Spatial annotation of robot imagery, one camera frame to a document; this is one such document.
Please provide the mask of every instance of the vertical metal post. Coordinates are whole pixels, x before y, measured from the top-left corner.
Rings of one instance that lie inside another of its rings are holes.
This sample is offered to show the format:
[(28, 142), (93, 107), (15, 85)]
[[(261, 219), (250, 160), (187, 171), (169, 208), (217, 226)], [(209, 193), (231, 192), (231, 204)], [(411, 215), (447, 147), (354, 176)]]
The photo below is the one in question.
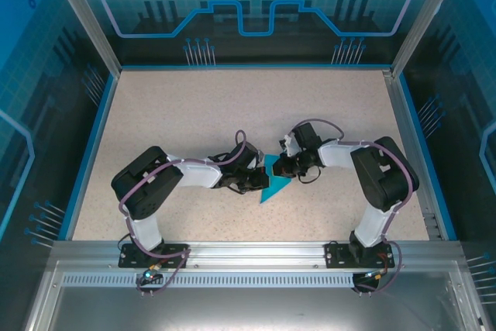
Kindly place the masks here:
[(86, 33), (93, 42), (96, 50), (105, 62), (106, 67), (116, 79), (119, 79), (120, 71), (122, 70), (121, 65), (103, 33), (102, 28), (98, 24), (98, 20), (93, 14), (90, 5), (86, 0), (68, 1), (83, 25), (84, 30), (86, 30)]
[(413, 22), (412, 28), (408, 32), (405, 41), (391, 65), (393, 78), (398, 77), (402, 73), (442, 2), (443, 0), (425, 0), (417, 18)]

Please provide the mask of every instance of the metal base plate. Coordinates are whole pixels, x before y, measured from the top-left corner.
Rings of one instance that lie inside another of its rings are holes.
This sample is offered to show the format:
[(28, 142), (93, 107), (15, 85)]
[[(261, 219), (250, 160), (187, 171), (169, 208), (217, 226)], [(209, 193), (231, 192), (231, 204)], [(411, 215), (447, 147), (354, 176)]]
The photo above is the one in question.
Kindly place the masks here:
[(387, 267), (394, 267), (394, 257), (391, 246), (380, 243), (374, 247), (367, 249), (367, 257), (363, 262), (358, 264), (350, 252), (348, 243), (334, 243), (324, 245), (325, 265), (328, 269), (354, 269), (364, 267), (370, 269), (381, 269), (384, 267), (384, 262), (379, 258), (379, 253), (385, 253), (388, 257)]
[[(181, 252), (187, 248), (189, 248), (189, 245), (187, 244), (162, 244), (153, 250), (153, 252), (160, 255), (168, 255), (171, 253)], [(162, 268), (175, 269), (181, 260), (182, 258), (180, 256), (169, 259), (168, 262), (162, 264)], [(144, 254), (135, 244), (127, 243), (122, 245), (121, 256), (119, 258), (119, 267), (137, 267), (145, 269), (159, 261), (160, 259)]]

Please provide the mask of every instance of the robotic arm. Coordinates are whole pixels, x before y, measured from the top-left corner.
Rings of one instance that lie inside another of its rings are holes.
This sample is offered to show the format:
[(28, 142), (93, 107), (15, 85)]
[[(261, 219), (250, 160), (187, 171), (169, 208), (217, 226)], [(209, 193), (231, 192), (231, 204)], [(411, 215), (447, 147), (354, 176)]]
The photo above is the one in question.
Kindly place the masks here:
[(167, 155), (159, 147), (151, 147), (120, 171), (112, 180), (117, 199), (134, 188), (158, 167), (177, 161), (150, 178), (126, 201), (125, 209), (130, 216), (136, 239), (152, 251), (162, 243), (157, 225), (156, 211), (176, 187), (202, 186), (204, 188), (230, 188), (240, 194), (268, 187), (269, 178), (265, 167), (260, 167), (264, 154), (250, 143), (238, 143), (230, 153), (222, 153), (195, 162)]
[[(283, 153), (274, 163), (274, 176), (301, 180), (312, 167), (344, 167), (355, 169), (367, 207), (360, 224), (350, 235), (349, 249), (359, 264), (366, 260), (369, 249), (380, 244), (391, 223), (394, 208), (408, 196), (407, 174), (412, 191), (419, 188), (419, 179), (396, 143), (382, 137), (374, 143), (350, 143), (336, 139), (322, 141), (307, 122), (295, 127), (280, 141)], [(391, 152), (393, 160), (383, 150)]]

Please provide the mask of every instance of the teal triangle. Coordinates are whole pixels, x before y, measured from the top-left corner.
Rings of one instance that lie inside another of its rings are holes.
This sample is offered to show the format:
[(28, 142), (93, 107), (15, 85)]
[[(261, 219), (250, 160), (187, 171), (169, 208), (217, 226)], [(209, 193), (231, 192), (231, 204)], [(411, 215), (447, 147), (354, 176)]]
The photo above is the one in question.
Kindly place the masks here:
[(269, 187), (262, 190), (262, 198), (260, 200), (260, 203), (264, 203), (269, 198), (272, 198), (291, 182), (290, 178), (274, 176), (274, 174), (272, 173), (272, 166), (278, 159), (278, 155), (265, 154), (263, 163), (265, 166), (265, 172), (269, 176)]

